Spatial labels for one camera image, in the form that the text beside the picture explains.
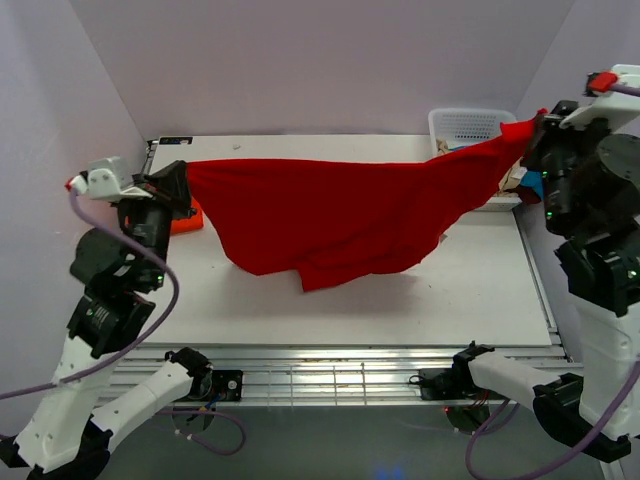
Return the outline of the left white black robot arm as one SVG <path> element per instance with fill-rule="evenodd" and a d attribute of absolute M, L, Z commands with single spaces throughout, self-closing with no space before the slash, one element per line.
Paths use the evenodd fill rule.
<path fill-rule="evenodd" d="M 118 228 L 91 220 L 70 267 L 84 288 L 67 326 L 52 380 L 25 428 L 1 441 L 1 460 L 33 479 L 94 479 L 115 448 L 173 401 L 201 399 L 212 387 L 209 360 L 191 348 L 168 353 L 160 370 L 118 399 L 100 405 L 120 359 L 164 321 L 148 299 L 175 283 L 168 267 L 174 221 L 190 218 L 187 165 L 125 175 L 120 159 L 92 162 L 70 179 L 72 200 L 87 196 L 116 209 Z"/>

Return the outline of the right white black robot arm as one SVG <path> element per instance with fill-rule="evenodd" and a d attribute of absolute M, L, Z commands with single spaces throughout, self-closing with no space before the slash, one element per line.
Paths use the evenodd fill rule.
<path fill-rule="evenodd" d="M 546 227 L 581 320 L 583 369 L 554 375 L 470 344 L 454 390 L 493 392 L 531 410 L 554 440 L 603 462 L 639 435 L 639 140 L 630 115 L 595 100 L 538 115 L 524 165 L 542 176 Z"/>

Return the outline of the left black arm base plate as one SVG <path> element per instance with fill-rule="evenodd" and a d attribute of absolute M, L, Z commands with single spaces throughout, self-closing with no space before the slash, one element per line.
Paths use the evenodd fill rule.
<path fill-rule="evenodd" d="M 212 370 L 201 383 L 201 401 L 205 403 L 239 402 L 242 399 L 242 370 Z"/>

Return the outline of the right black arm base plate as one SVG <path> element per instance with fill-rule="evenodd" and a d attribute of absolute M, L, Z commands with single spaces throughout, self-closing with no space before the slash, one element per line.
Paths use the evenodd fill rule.
<path fill-rule="evenodd" d="M 480 392 L 457 379 L 451 369 L 420 369 L 409 377 L 408 384 L 419 389 L 422 400 L 470 400 Z"/>

